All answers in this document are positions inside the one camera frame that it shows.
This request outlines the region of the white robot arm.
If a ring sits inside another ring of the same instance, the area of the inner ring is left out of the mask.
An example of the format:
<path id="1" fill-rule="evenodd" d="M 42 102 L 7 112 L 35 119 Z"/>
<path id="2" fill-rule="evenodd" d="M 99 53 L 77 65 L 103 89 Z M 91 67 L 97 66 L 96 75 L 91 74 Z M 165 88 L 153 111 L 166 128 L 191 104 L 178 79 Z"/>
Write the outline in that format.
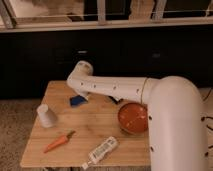
<path id="1" fill-rule="evenodd" d="M 96 93 L 147 106 L 152 171 L 209 171 L 204 103 L 190 80 L 95 76 L 80 61 L 67 85 L 83 97 Z"/>

